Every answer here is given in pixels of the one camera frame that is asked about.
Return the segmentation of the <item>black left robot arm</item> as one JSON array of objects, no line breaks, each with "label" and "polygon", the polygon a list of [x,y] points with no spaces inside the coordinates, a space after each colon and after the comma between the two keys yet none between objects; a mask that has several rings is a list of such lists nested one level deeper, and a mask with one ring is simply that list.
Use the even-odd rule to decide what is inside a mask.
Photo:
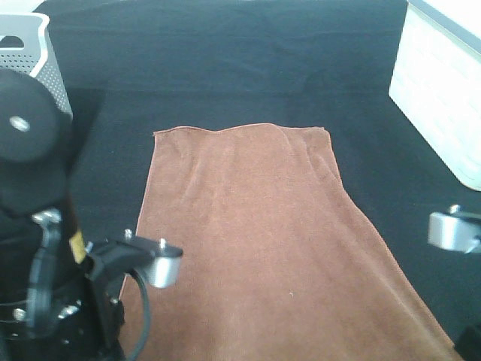
[{"label": "black left robot arm", "polygon": [[71,202],[71,117],[1,72],[1,358],[121,360],[123,307],[92,276]]}]

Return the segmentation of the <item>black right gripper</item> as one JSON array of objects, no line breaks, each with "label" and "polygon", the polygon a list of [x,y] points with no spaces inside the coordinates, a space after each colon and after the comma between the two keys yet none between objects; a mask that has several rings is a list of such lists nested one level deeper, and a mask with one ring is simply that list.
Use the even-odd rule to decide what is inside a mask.
[{"label": "black right gripper", "polygon": [[480,324],[474,324],[464,329],[455,342],[454,349],[466,361],[481,360]]}]

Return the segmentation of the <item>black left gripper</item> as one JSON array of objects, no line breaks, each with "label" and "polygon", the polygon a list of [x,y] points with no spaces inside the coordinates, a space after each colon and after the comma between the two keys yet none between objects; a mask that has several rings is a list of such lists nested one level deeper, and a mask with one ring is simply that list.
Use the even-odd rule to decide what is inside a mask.
[{"label": "black left gripper", "polygon": [[126,249],[106,244],[75,262],[67,244],[55,254],[1,245],[3,360],[124,360],[123,304],[107,291],[126,270]]}]

